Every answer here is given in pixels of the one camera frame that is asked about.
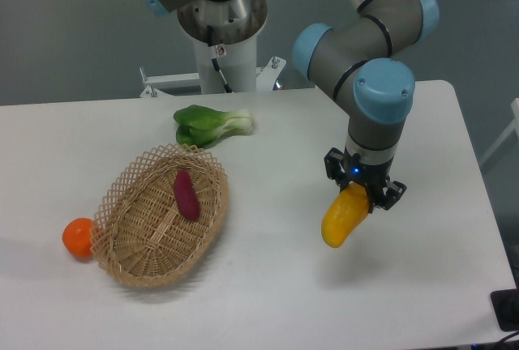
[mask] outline robotic arm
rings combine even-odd
[[[436,0],[350,0],[360,18],[333,30],[318,23],[294,45],[293,60],[350,116],[344,153],[324,157],[328,178],[346,188],[364,186],[374,207],[391,208],[405,185],[389,169],[411,110],[414,76],[390,57],[434,31],[440,12]]]
[[[265,0],[145,0],[155,15],[177,10],[195,47],[202,93],[254,91],[256,39]]]
[[[440,12],[436,0],[350,1],[360,15],[357,22],[342,30],[322,23],[311,25],[296,40],[293,61],[350,116],[344,153],[333,148],[324,157],[328,178],[342,190],[352,181],[364,186],[370,212],[374,207],[388,210],[406,189],[404,184],[391,181],[389,169],[414,93],[413,74],[390,57],[433,32]],[[184,31],[209,47],[240,46],[261,30],[267,18],[264,0],[146,2],[156,15],[178,10]],[[224,45],[218,46],[220,51],[225,52]],[[251,52],[254,57],[247,68],[242,59],[229,61],[224,68],[233,88],[255,87],[255,43]],[[206,66],[198,56],[202,92],[208,93],[204,92],[204,79],[212,79],[206,88],[217,87],[221,79],[225,86],[216,56],[206,60]],[[211,63],[210,69],[204,69]],[[240,83],[246,73],[254,85]]]

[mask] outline yellow vegetable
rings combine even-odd
[[[341,246],[355,228],[367,218],[370,201],[363,186],[352,182],[326,212],[321,234],[330,247]]]

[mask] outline wicker basket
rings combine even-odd
[[[186,170],[200,202],[200,217],[179,214],[173,194]],[[112,184],[94,216],[92,252],[117,281],[156,287],[180,279],[199,260],[223,223],[229,187],[224,169],[196,147],[153,148]]]

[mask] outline gray floor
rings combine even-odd
[[[348,0],[267,0],[259,64],[290,59],[309,24],[339,28],[356,18]],[[519,0],[438,0],[441,23],[398,54],[418,80],[445,79],[457,90],[477,156],[513,118],[519,97]],[[137,97],[148,75],[195,71],[175,16],[154,18],[140,0],[0,0],[0,105]],[[288,88],[307,86],[291,63]],[[485,171],[504,244],[519,244],[519,146]]]

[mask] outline cable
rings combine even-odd
[[[208,29],[208,47],[211,48],[212,46],[214,46],[214,44],[212,43],[212,32],[214,29],[210,25],[208,25],[207,29]],[[225,93],[233,93],[233,90],[231,89],[229,83],[227,83],[227,80],[225,79],[224,73],[221,71],[220,65],[218,64],[218,59],[216,57],[212,58],[211,62],[212,62],[212,67],[214,68],[214,70],[216,72],[218,72],[218,74],[220,76],[220,80],[221,80],[222,85],[224,86]]]
[[[498,349],[498,346],[499,346],[500,344],[503,344],[503,343],[506,342],[507,340],[513,338],[514,336],[518,336],[518,335],[519,335],[519,331],[516,331],[516,332],[513,332],[513,333],[510,334],[510,335],[505,336],[504,338],[500,339],[499,342],[496,342],[496,343],[494,344],[494,346],[492,347],[492,350],[497,350],[497,349]]]

